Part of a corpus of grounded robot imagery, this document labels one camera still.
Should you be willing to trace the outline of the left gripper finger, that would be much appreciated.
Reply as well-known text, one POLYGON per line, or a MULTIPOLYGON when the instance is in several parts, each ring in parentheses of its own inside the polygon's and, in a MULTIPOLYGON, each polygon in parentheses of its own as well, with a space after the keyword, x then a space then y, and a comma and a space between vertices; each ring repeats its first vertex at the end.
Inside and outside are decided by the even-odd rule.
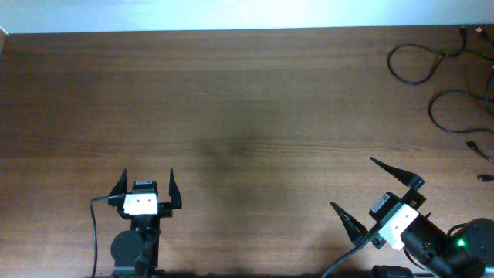
POLYGON ((109 197, 114 197, 118 195, 122 195, 127 192, 127 179, 128 179, 128 173, 127 169, 125 168, 118 180, 118 182, 115 184, 113 189, 110 191, 110 194, 108 195, 109 197))
POLYGON ((180 190, 178 189, 178 185, 174 179, 173 168, 170 169, 168 192, 169 192, 169 196, 171 199, 171 207, 173 209, 182 209, 181 193, 180 193, 180 190))

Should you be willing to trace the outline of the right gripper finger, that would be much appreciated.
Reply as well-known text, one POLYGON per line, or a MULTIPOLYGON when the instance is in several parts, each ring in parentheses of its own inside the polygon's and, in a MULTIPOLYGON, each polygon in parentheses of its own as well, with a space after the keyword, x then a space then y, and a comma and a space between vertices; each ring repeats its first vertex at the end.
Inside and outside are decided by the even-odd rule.
POLYGON ((373 157, 370 159, 408 188, 419 190, 425 184, 425 180, 414 172, 390 166, 373 157))
POLYGON ((340 217, 343 227, 345 228, 350 241, 358 246, 364 237, 368 234, 367 228, 358 222, 351 214, 341 208, 336 202, 330 203, 336 214, 340 217))

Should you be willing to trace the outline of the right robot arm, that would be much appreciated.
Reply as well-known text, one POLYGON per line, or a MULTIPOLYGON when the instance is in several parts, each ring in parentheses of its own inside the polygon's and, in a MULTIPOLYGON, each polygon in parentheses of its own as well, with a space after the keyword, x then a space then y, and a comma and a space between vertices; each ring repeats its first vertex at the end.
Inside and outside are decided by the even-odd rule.
POLYGON ((401 197, 386 192, 370 209, 376 221, 367 229, 335 202, 331 206, 340 217, 354 245, 345 255, 332 263, 323 273, 329 276, 337 267, 368 243, 376 249, 388 244, 416 266, 433 277, 492 277, 493 276, 493 221, 477 218, 442 231, 418 209, 426 201, 419 189, 425 180, 418 174, 371 159, 408 188, 401 197))

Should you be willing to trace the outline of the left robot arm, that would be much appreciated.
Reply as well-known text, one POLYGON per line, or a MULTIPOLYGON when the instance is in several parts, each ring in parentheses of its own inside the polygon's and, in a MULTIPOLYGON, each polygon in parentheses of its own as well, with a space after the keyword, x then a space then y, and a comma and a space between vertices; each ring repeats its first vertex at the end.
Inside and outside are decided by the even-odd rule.
POLYGON ((171 218, 173 211, 182 208, 174 172, 169 174, 168 202, 158 201, 156 181, 135 181, 128 190, 127 178, 127 171, 123 171, 108 200, 108 205, 115 207, 122 219, 130 221, 130 228, 120 232, 111 243, 114 260, 111 276, 164 277, 165 271, 158 268, 160 221, 171 218))

